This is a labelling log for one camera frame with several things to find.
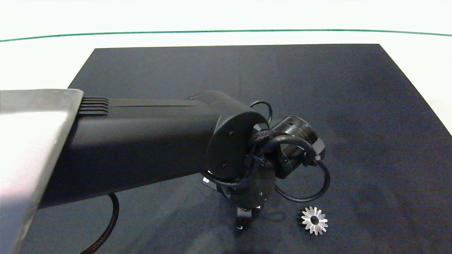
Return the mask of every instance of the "gear hole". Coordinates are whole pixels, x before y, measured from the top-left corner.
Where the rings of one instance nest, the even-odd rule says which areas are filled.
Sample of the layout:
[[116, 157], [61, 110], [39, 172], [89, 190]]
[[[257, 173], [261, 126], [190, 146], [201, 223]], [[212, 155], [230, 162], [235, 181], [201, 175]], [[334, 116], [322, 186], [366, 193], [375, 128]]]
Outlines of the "gear hole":
[[319, 218], [317, 218], [317, 216], [311, 216], [311, 222], [314, 225], [319, 224]]

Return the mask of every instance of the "green line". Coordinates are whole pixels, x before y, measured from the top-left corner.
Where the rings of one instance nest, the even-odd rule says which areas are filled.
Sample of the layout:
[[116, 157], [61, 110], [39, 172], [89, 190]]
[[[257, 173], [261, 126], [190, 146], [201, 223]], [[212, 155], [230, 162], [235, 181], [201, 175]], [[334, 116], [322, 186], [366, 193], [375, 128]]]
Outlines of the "green line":
[[252, 29], [252, 30], [196, 30], [196, 31], [143, 31], [143, 32], [105, 32], [105, 33], [69, 33], [55, 34], [35, 37], [0, 40], [0, 42], [11, 42], [51, 37], [81, 36], [81, 35], [103, 35], [103, 34], [140, 34], [140, 33], [240, 33], [240, 32], [377, 32], [377, 33], [410, 33], [422, 35], [452, 36], [446, 33], [423, 33], [391, 30], [368, 30], [368, 29]]

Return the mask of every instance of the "black mat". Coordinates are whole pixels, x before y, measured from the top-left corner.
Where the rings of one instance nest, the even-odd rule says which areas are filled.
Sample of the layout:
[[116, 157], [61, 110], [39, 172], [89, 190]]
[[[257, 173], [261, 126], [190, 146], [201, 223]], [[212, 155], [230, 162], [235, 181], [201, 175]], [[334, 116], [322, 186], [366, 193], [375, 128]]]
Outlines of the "black mat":
[[[238, 232], [234, 207], [192, 175], [118, 193], [99, 253], [449, 253], [452, 137], [379, 46], [278, 45], [96, 49], [70, 88], [85, 96], [183, 99], [215, 89], [297, 115], [325, 141], [331, 187], [297, 204], [274, 194]], [[300, 193], [298, 170], [281, 185]], [[322, 209], [328, 231], [300, 230]], [[39, 210], [22, 253], [77, 253], [103, 232], [108, 197]]]

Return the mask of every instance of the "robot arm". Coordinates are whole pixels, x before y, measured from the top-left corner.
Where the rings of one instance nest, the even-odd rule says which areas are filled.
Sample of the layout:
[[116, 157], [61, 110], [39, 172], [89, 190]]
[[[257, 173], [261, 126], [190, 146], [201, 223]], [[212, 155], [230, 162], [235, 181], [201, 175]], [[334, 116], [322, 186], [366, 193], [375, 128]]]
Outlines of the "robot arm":
[[[330, 182], [325, 145], [305, 121], [285, 117], [269, 128], [264, 116], [221, 92], [186, 100], [83, 98], [76, 89], [0, 95], [2, 253], [20, 249], [38, 206], [201, 173], [238, 217], [250, 217], [273, 190], [307, 202]], [[301, 164], [319, 165], [325, 175], [311, 197], [275, 185]]]

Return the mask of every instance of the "cylindrical motor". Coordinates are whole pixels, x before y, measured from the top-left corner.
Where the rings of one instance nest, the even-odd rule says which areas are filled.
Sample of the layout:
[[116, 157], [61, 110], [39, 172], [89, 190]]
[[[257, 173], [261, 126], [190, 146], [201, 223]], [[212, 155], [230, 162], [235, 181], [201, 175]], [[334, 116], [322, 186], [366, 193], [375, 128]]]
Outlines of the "cylindrical motor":
[[[311, 126], [301, 118], [294, 116], [287, 116], [280, 122], [278, 122], [272, 130], [276, 132], [283, 132], [292, 136], [300, 137], [308, 141], [314, 147], [314, 150], [323, 159], [325, 156], [325, 145], [319, 138], [317, 133], [311, 128]], [[295, 145], [281, 145], [282, 152], [287, 157], [292, 166], [292, 170], [287, 173], [289, 175], [299, 165], [304, 166], [314, 165], [315, 161], [308, 157], [306, 152]]]

